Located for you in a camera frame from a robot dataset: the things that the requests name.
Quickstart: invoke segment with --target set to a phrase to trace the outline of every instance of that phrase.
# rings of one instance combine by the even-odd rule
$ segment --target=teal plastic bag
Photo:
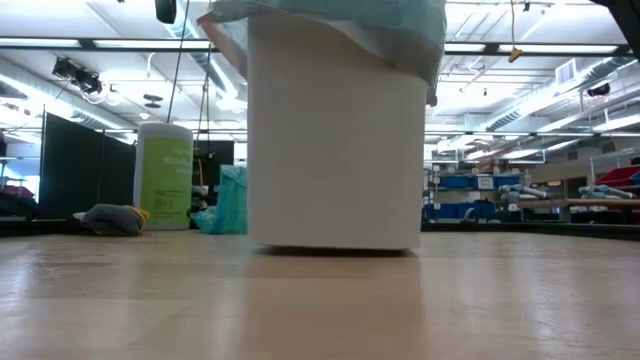
[[[207,234],[246,234],[247,168],[222,165],[218,206],[194,214],[193,221]]]

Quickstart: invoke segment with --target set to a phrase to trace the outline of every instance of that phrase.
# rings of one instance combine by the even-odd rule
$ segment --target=black partition wall
[[[47,113],[40,169],[43,218],[133,200],[135,147]]]

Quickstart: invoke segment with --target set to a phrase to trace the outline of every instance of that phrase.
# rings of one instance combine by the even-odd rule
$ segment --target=air vent
[[[614,151],[616,151],[616,143],[614,143],[613,141],[608,141],[606,143],[603,143],[600,146],[600,149],[602,150],[603,154],[608,154],[610,152],[614,152]]]
[[[558,86],[570,83],[576,79],[576,59],[571,59],[556,68],[556,84]]]

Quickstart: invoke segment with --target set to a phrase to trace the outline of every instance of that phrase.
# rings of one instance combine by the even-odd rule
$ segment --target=black speaker
[[[177,0],[156,0],[156,18],[165,24],[173,24],[176,21]]]

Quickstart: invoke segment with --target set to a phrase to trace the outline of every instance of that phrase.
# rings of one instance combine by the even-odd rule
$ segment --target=gray cloth
[[[138,214],[120,205],[98,204],[82,217],[82,224],[99,235],[135,236],[142,232]]]

